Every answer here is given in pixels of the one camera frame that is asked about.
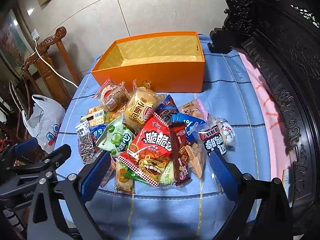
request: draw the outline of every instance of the snack pile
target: snack pile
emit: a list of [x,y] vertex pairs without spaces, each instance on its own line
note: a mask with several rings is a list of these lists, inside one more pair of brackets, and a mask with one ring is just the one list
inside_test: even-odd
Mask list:
[[180,187],[191,171],[202,177],[206,153],[224,155],[226,146],[234,146],[232,127],[210,115],[199,99],[177,107],[170,95],[151,88],[149,82],[137,86],[134,81],[129,94],[124,82],[108,78],[93,96],[99,105],[80,118],[76,133],[83,163],[102,150],[112,158],[101,187],[113,171],[115,192],[134,193],[134,181]]

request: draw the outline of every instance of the green fruit illustration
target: green fruit illustration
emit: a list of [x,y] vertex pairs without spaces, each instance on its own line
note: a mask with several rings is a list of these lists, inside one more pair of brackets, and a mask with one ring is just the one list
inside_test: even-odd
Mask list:
[[113,125],[110,125],[109,128],[108,128],[108,131],[109,132],[113,132],[115,130],[115,127]]
[[110,150],[110,154],[116,155],[116,154],[117,154],[117,151],[116,151],[115,149],[112,149],[112,150]]
[[119,145],[120,142],[121,142],[121,140],[122,140],[122,134],[121,134],[121,133],[116,132],[116,133],[114,133],[114,134],[112,135],[111,142],[112,142],[113,144]]

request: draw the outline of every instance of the white power cable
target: white power cable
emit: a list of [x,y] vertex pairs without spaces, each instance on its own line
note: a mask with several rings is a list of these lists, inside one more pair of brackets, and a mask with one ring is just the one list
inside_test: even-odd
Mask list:
[[35,41],[35,43],[36,43],[36,47],[35,47],[35,49],[36,49],[36,53],[38,54],[38,56],[39,56],[39,58],[44,62],[44,63],[46,63],[51,69],[52,69],[52,71],[53,72],[55,72],[59,77],[61,77],[63,80],[65,80],[65,81],[67,81],[67,82],[69,82],[69,83],[71,83],[71,84],[73,84],[76,88],[78,88],[78,86],[76,85],[76,84],[74,84],[73,82],[71,82],[70,80],[68,80],[68,79],[66,79],[66,78],[64,78],[63,76],[61,76],[57,71],[55,71],[55,69],[48,63],[48,62],[46,62],[41,56],[40,56],[40,54],[39,54],[39,52],[37,51],[37,46],[38,46],[38,44],[37,44],[37,40],[34,40]]

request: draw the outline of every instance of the tiled floor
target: tiled floor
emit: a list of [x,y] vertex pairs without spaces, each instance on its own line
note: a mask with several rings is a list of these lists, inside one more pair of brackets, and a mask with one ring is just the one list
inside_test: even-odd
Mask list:
[[[225,0],[51,0],[42,7],[37,0],[19,0],[19,6],[28,28],[36,29],[40,40],[59,26],[66,27],[63,43],[81,77],[115,39],[176,30],[209,34],[222,27],[227,8]],[[29,8],[34,8],[30,16]],[[53,61],[59,62],[58,71],[71,78],[63,62],[55,59],[56,52],[49,50]]]

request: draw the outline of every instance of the pink cloth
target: pink cloth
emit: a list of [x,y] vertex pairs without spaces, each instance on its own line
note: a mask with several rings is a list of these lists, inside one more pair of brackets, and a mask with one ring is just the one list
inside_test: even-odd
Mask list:
[[263,119],[266,124],[268,144],[270,151],[271,179],[282,179],[283,170],[291,166],[294,160],[293,151],[290,148],[287,129],[281,118],[280,109],[265,79],[257,65],[242,50],[238,50],[240,58],[256,92]]

